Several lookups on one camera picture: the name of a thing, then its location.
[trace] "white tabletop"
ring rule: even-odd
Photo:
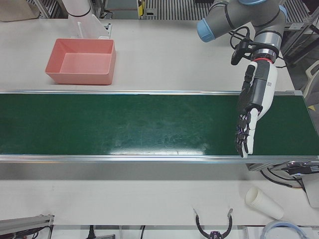
[[[3,90],[241,89],[248,61],[231,66],[229,36],[203,43],[193,21],[112,20],[117,60],[110,86],[57,85],[44,73],[56,38],[68,37],[66,20],[0,22]],[[277,91],[293,90],[279,69]],[[302,190],[274,185],[244,164],[2,164],[0,220],[55,214],[58,225],[265,225],[272,219],[244,203],[256,185],[284,207],[285,219],[319,225]]]
[[[110,86],[58,85],[44,70],[55,39],[71,36],[66,19],[0,22],[3,90],[239,91],[248,60],[230,64],[229,35],[202,42],[196,21],[108,20],[117,59]],[[277,65],[284,65],[280,59]],[[293,90],[278,69],[277,91]]]

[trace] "pink plastic bin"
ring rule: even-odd
[[[109,85],[115,58],[113,40],[57,39],[45,72],[59,84]]]

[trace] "conveyor belt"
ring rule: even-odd
[[[238,156],[236,95],[0,94],[6,155]],[[302,96],[275,96],[254,155],[319,155]]]

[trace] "robotic hand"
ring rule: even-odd
[[[277,68],[271,61],[260,58],[248,65],[237,103],[235,145],[241,157],[253,153],[256,124],[271,106],[276,81]]]
[[[241,58],[251,60],[239,95],[239,113],[235,146],[241,157],[253,153],[257,121],[270,108],[277,81],[276,61],[282,42],[287,12],[276,0],[219,0],[214,3],[208,16],[197,24],[199,37],[208,42],[228,32],[232,36],[240,26],[251,22],[256,34],[254,41],[247,35],[235,47],[231,64]]]

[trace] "paper cup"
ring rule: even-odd
[[[257,187],[252,187],[246,194],[245,203],[277,220],[284,216],[284,209]]]

